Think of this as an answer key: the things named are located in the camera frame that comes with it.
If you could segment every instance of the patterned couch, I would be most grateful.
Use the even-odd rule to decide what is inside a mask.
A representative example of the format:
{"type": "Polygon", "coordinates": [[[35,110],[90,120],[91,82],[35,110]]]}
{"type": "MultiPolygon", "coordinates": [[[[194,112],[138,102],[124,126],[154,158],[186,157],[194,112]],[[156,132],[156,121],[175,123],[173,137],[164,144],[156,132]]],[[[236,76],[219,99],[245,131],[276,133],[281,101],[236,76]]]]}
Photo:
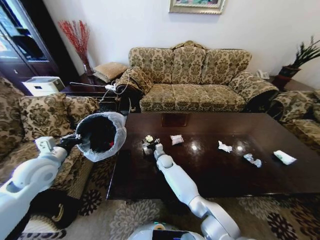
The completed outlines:
{"type": "Polygon", "coordinates": [[[320,90],[281,93],[268,114],[320,154],[320,90]]]}
{"type": "Polygon", "coordinates": [[[207,49],[192,41],[170,49],[135,47],[131,69],[116,80],[116,89],[128,85],[142,112],[258,112],[278,89],[243,71],[250,60],[245,50],[207,49]]]}
{"type": "MultiPolygon", "coordinates": [[[[76,124],[99,109],[89,97],[53,94],[28,97],[0,78],[0,186],[21,163],[39,155],[34,140],[74,132],[76,124]]],[[[51,188],[31,202],[27,233],[52,233],[64,229],[77,216],[80,198],[93,163],[74,147],[51,188]]]]}

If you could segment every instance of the framed painting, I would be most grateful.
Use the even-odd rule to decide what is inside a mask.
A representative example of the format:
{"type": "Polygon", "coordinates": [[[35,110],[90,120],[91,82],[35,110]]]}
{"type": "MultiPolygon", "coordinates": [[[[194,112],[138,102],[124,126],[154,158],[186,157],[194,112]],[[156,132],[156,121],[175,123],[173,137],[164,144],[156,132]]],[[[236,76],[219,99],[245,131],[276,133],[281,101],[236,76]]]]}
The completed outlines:
{"type": "Polygon", "coordinates": [[[222,14],[227,0],[170,0],[170,13],[222,14]]]}

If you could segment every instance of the patterned rug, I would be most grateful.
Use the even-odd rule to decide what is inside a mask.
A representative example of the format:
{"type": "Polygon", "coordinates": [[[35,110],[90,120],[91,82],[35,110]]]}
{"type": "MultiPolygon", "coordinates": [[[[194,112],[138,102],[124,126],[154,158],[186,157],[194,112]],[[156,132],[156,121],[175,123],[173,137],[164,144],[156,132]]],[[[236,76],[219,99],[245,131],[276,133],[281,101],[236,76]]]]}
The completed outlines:
{"type": "MultiPolygon", "coordinates": [[[[126,240],[140,225],[165,222],[201,233],[201,220],[183,204],[144,199],[106,200],[115,158],[95,163],[76,220],[58,233],[24,233],[21,240],[126,240]]],[[[235,220],[243,236],[257,240],[320,240],[320,195],[211,198],[235,220]]]]}

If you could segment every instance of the potted plant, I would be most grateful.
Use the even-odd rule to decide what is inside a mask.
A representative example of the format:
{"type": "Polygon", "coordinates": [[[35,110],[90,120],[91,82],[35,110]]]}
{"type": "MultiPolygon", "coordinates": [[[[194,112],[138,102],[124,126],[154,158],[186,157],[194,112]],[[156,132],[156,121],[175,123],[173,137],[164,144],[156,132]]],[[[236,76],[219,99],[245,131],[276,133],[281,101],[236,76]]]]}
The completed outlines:
{"type": "Polygon", "coordinates": [[[285,85],[290,82],[292,77],[299,72],[300,66],[305,64],[306,62],[320,57],[320,47],[317,46],[320,40],[314,41],[314,36],[311,36],[310,44],[308,47],[305,46],[305,43],[302,42],[295,54],[294,63],[283,66],[281,71],[277,76],[274,77],[273,84],[282,90],[285,85]]]}
{"type": "Polygon", "coordinates": [[[80,21],[66,21],[62,20],[58,22],[59,27],[69,39],[76,53],[79,55],[83,62],[84,72],[88,76],[92,76],[94,71],[92,70],[88,60],[88,41],[90,36],[90,29],[88,25],[80,21]]]}

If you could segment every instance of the trash bag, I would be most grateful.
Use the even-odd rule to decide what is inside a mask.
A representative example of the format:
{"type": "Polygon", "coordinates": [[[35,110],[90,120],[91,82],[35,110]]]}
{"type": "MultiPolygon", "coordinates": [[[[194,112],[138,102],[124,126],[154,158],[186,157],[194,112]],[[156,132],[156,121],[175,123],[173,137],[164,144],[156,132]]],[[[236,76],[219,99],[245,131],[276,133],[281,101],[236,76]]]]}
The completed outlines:
{"type": "Polygon", "coordinates": [[[77,145],[83,155],[98,162],[115,155],[126,141],[126,119],[116,112],[95,113],[84,118],[76,127],[82,143],[77,145]]]}

